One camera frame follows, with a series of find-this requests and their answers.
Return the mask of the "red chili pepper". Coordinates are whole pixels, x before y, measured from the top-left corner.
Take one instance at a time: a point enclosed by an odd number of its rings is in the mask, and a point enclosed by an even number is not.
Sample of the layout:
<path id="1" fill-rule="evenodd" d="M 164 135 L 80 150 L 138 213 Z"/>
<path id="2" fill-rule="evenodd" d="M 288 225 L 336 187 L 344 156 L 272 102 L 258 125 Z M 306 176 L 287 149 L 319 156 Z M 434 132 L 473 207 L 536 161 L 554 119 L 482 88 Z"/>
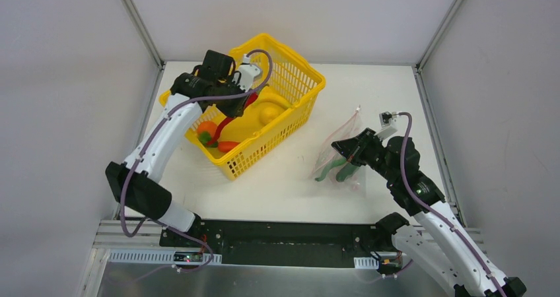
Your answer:
<path id="1" fill-rule="evenodd" d="M 244 111 L 246 110 L 246 108 L 251 105 L 252 103 L 254 103 L 258 98 L 257 94 L 251 94 L 248 99 L 246 100 L 246 102 L 244 103 L 244 106 L 241 110 L 241 113 L 238 117 L 243 116 Z M 224 120 L 222 120 L 222 122 L 220 122 L 220 124 L 218 124 L 216 131 L 212 137 L 212 139 L 208 142 L 206 142 L 204 145 L 206 147 L 214 147 L 215 145 L 217 145 L 218 140 L 221 136 L 221 133 L 223 132 L 223 129 L 229 124 L 231 123 L 234 119 L 236 119 L 236 117 L 226 117 L 224 118 Z"/>

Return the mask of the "green chili pepper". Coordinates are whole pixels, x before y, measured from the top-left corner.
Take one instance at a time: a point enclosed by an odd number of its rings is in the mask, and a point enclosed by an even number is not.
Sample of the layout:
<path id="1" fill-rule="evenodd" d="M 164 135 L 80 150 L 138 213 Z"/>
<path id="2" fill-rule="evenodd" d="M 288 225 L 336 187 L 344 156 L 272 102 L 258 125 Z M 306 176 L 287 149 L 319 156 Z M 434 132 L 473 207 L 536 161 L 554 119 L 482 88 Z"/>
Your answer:
<path id="1" fill-rule="evenodd" d="M 340 170 L 347 164 L 347 160 L 345 158 L 337 158 L 333 159 L 328 162 L 318 173 L 318 175 L 314 178 L 316 182 L 322 182 L 326 178 L 330 178 L 334 182 L 338 182 L 339 178 L 338 174 Z"/>

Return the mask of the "yellow lemon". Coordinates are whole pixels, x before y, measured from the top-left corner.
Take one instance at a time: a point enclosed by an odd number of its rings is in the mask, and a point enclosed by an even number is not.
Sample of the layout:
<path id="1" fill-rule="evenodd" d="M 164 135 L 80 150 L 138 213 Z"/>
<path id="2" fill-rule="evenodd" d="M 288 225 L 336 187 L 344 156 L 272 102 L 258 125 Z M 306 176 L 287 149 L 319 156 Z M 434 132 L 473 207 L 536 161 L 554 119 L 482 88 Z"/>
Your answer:
<path id="1" fill-rule="evenodd" d="M 262 125 L 268 125 L 279 117 L 284 112 L 284 109 L 276 104 L 260 104 L 258 106 L 258 119 Z"/>

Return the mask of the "orange tangerine with leaf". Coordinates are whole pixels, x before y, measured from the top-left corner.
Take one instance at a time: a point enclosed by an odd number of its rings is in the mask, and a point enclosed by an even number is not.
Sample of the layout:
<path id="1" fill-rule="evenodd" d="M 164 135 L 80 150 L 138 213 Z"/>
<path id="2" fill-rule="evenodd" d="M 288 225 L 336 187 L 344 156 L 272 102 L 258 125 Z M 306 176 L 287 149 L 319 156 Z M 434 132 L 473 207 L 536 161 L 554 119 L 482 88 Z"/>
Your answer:
<path id="1" fill-rule="evenodd" d="M 196 129 L 199 142 L 205 147 L 217 148 L 218 142 L 215 138 L 217 129 L 218 125 L 213 121 L 201 122 Z"/>

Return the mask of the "dark green cucumber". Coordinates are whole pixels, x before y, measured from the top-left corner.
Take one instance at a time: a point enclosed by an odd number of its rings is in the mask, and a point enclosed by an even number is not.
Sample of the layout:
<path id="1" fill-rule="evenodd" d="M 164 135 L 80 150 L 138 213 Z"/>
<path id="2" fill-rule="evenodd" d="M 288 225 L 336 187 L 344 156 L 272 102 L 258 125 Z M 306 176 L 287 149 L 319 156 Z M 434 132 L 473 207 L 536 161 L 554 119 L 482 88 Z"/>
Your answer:
<path id="1" fill-rule="evenodd" d="M 348 179 L 352 178 L 354 174 L 359 170 L 359 166 L 353 165 L 351 163 L 346 163 L 339 172 L 335 175 L 337 182 L 346 182 Z"/>

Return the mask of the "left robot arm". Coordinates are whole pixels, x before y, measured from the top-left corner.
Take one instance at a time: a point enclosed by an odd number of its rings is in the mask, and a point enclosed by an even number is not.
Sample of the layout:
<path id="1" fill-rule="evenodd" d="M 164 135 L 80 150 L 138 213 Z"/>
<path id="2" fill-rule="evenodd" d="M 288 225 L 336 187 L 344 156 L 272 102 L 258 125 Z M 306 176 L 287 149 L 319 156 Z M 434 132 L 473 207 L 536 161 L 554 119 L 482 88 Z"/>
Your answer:
<path id="1" fill-rule="evenodd" d="M 257 91 L 254 83 L 263 73 L 251 62 L 251 55 L 252 51 L 244 54 L 237 63 L 229 55 L 209 50 L 192 72 L 176 77 L 149 132 L 124 161 L 111 162 L 106 168 L 121 219 L 129 208 L 176 229 L 176 238 L 186 247 L 200 242 L 201 229 L 195 225 L 199 216 L 174 201 L 159 181 L 187 130 L 207 108 L 218 108 L 229 117 L 242 115 L 249 97 Z"/>

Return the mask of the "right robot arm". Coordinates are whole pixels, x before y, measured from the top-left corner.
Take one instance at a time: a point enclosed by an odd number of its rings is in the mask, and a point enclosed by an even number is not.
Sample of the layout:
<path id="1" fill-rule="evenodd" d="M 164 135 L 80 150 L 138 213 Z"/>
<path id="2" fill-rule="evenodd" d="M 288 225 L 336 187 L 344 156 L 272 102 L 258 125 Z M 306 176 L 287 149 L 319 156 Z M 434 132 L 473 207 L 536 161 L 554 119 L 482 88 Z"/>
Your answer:
<path id="1" fill-rule="evenodd" d="M 458 222 L 435 183 L 419 169 L 420 153 L 411 137 L 395 136 L 383 144 L 366 128 L 331 146 L 344 160 L 369 166 L 386 180 L 394 201 L 414 218 L 433 242 L 424 244 L 407 219 L 398 213 L 376 223 L 376 245 L 397 249 L 428 273 L 451 296 L 523 296 L 526 285 L 501 271 Z"/>

